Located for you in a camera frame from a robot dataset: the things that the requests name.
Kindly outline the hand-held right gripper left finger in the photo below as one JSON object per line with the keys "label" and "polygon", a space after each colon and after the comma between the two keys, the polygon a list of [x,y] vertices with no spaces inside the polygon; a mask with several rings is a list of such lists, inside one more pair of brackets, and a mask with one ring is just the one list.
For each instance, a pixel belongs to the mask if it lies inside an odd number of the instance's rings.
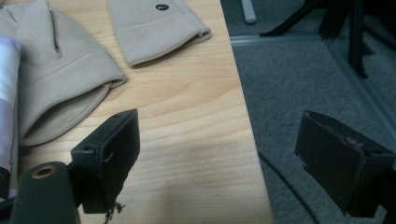
{"label": "hand-held right gripper left finger", "polygon": [[108,118],[71,150],[68,171],[77,206],[110,215],[140,152],[138,111]]}

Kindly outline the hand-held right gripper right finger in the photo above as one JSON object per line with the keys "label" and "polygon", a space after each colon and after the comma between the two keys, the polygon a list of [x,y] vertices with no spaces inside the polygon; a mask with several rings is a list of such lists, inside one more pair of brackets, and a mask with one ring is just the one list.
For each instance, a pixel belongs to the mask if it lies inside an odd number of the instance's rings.
{"label": "hand-held right gripper right finger", "polygon": [[396,218],[396,153],[332,117],[305,110],[295,146],[304,169],[344,214]]}

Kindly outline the beige knit glove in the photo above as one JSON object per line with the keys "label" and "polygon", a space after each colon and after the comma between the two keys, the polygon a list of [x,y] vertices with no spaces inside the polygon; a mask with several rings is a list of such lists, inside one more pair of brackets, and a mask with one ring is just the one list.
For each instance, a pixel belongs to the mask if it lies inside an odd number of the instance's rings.
{"label": "beige knit glove", "polygon": [[107,7],[129,66],[211,37],[210,28],[183,0],[107,0]]}
{"label": "beige knit glove", "polygon": [[0,35],[21,43],[22,146],[42,145],[68,132],[126,81],[109,53],[47,0],[0,7]]}

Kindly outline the purple and white ski glove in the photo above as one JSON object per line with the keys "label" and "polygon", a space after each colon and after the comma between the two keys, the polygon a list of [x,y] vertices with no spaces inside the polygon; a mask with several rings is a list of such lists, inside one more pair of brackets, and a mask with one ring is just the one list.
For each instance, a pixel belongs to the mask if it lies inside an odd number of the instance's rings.
{"label": "purple and white ski glove", "polygon": [[20,61],[21,43],[13,37],[0,36],[0,202],[17,194]]}

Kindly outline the white metal stand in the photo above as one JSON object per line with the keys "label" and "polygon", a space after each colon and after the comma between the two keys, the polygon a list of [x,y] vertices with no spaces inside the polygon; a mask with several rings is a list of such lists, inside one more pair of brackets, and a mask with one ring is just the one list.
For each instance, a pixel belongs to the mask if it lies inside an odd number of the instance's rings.
{"label": "white metal stand", "polygon": [[252,1],[251,0],[240,0],[240,1],[244,13],[245,22],[247,24],[254,24],[257,21],[257,18]]}

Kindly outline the silver floor rail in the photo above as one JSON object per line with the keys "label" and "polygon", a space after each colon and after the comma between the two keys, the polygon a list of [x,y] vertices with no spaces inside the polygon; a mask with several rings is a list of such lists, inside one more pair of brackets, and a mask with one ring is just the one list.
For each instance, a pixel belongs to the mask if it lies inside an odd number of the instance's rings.
{"label": "silver floor rail", "polygon": [[282,36],[259,36],[259,35],[239,35],[231,36],[230,42],[233,47],[255,46],[265,43],[278,42],[305,42],[320,41],[318,35],[282,35]]}

